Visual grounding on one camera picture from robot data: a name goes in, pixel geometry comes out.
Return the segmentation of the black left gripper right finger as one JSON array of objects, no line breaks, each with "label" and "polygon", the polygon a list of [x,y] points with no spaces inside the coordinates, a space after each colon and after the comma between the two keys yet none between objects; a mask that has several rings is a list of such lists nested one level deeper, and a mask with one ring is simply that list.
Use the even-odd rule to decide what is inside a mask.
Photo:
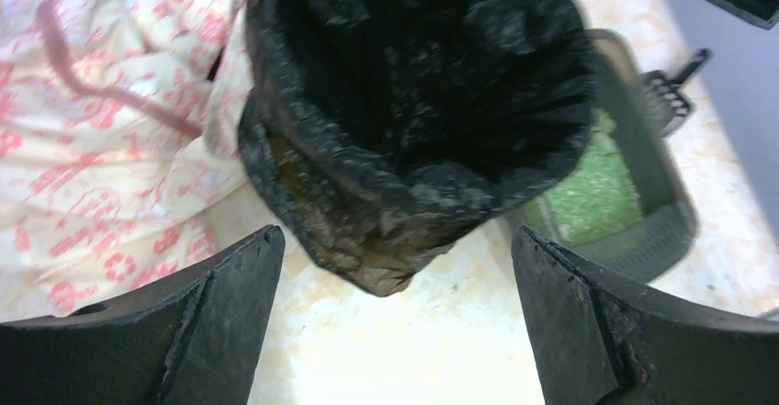
[{"label": "black left gripper right finger", "polygon": [[527,227],[512,259],[548,404],[775,404],[778,325],[640,284]]}]

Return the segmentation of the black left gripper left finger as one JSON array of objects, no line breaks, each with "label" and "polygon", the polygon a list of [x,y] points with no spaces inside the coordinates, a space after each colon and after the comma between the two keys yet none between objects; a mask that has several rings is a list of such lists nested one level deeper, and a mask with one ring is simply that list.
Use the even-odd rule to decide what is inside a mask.
[{"label": "black left gripper left finger", "polygon": [[124,295],[1,326],[4,404],[244,404],[285,251],[263,227]]}]

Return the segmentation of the black litter scoop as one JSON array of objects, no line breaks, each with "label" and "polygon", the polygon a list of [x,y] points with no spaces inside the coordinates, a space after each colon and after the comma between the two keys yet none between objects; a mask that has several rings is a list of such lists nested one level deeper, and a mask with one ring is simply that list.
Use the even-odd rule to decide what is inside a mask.
[{"label": "black litter scoop", "polygon": [[697,50],[677,72],[644,72],[641,76],[647,99],[649,119],[662,138],[673,134],[693,114],[694,103],[683,93],[683,86],[711,59],[708,48]]}]

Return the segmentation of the black bag lined bin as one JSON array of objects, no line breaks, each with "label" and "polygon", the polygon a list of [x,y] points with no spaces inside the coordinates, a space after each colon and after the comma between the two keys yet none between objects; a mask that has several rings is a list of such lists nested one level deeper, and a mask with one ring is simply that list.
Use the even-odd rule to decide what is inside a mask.
[{"label": "black bag lined bin", "polygon": [[598,54],[573,0],[246,0],[237,129],[311,260],[377,297],[569,175]]}]

